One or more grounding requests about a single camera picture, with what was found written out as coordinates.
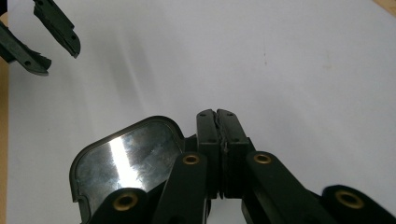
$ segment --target wooden surface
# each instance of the wooden surface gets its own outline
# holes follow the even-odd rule
[[[396,0],[374,0],[387,12],[396,17]]]
[[[7,13],[0,20],[7,24]],[[8,65],[0,58],[0,224],[6,224],[8,150]]]

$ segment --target reflective surface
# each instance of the reflective surface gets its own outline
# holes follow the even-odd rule
[[[154,189],[170,174],[181,148],[164,123],[150,122],[89,150],[78,162],[79,195],[88,198],[92,214],[116,189]]]

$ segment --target brass screw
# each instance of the brass screw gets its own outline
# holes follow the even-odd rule
[[[261,164],[268,164],[271,163],[272,159],[271,157],[265,155],[265,154],[257,154],[253,157],[254,161],[261,163]]]
[[[183,162],[188,165],[194,165],[199,162],[199,157],[195,155],[187,155],[183,158]]]
[[[353,209],[361,209],[364,207],[364,202],[358,195],[343,189],[335,192],[335,198],[346,207]]]
[[[123,193],[114,200],[113,207],[117,211],[124,212],[133,208],[138,201],[138,197],[133,192]]]

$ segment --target white surface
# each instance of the white surface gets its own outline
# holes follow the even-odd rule
[[[306,188],[344,184],[396,214],[396,20],[372,1],[56,2],[76,60],[33,1],[9,3],[11,31],[53,63],[11,65],[7,223],[79,223],[68,174],[85,146],[153,115],[189,136],[208,108]],[[243,223],[233,202],[208,223]]]

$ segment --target white table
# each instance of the white table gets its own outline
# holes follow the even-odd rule
[[[52,66],[10,66],[7,223],[79,223],[68,175],[85,146],[153,115],[190,136],[208,108],[233,111],[306,188],[347,185],[396,215],[396,20],[374,2],[56,3],[77,59],[33,1],[9,3],[11,31]],[[208,220],[243,222],[238,200]]]

